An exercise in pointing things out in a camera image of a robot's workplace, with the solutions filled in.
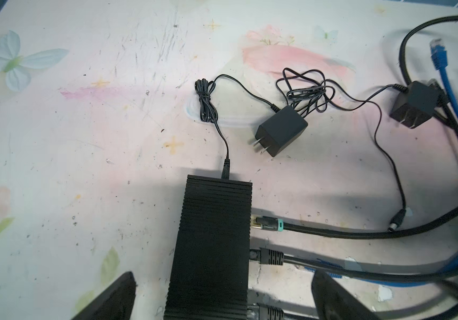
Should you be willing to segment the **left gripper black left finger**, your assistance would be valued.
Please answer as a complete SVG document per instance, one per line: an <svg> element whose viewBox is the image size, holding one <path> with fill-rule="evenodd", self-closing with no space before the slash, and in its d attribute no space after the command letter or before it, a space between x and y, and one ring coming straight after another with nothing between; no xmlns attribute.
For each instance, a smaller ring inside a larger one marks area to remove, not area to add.
<svg viewBox="0 0 458 320"><path fill-rule="evenodd" d="M137 283L131 271L123 273L73 320L130 320L136 300Z"/></svg>

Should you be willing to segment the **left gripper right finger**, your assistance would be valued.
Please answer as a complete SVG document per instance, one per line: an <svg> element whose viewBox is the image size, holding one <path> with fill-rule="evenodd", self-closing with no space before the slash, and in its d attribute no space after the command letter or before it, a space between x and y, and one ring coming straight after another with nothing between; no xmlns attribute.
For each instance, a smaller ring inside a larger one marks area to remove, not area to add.
<svg viewBox="0 0 458 320"><path fill-rule="evenodd" d="M327 273L316 270L311 291L319 319L379 320Z"/></svg>

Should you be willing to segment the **black network switch blue ports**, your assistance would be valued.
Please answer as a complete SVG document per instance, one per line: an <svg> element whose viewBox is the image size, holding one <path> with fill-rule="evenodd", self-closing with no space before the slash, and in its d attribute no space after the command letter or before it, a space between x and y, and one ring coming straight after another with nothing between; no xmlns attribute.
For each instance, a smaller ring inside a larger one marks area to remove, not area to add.
<svg viewBox="0 0 458 320"><path fill-rule="evenodd" d="M189 175L165 319L246 319L252 184Z"/></svg>

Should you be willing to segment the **black power adapter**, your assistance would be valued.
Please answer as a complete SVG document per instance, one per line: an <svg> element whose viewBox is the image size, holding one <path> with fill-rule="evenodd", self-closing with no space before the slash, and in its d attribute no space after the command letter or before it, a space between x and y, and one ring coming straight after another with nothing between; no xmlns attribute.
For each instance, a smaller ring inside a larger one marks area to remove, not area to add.
<svg viewBox="0 0 458 320"><path fill-rule="evenodd" d="M327 78L318 69L298 73L286 67L282 77L276 80L276 89L285 99L285 106L292 106L305 120L311 113L325 112L330 105L343 112L353 112L368 103L378 106L372 99L387 89L393 89L398 92L398 96L390 117L410 129L431 119L439 100L435 88L418 81L407 86L385 85L364 100L355 99L339 83Z"/></svg>
<svg viewBox="0 0 458 320"><path fill-rule="evenodd" d="M263 151L269 153L270 156L277 156L278 153L282 152L295 141L308 127L307 121L292 106L287 105L280 109L268 100L251 93L240 81L230 75L221 74L216 78L226 78L235 82L252 98L266 104L274 112L273 116L258 126L255 135L255 144L261 145ZM214 80L198 79L194 83L194 89L200 104L200 121L213 124L226 147L226 157L224 159L221 178L229 179L230 148L218 124L218 110L214 107L211 100L211 95L215 88L216 82Z"/></svg>

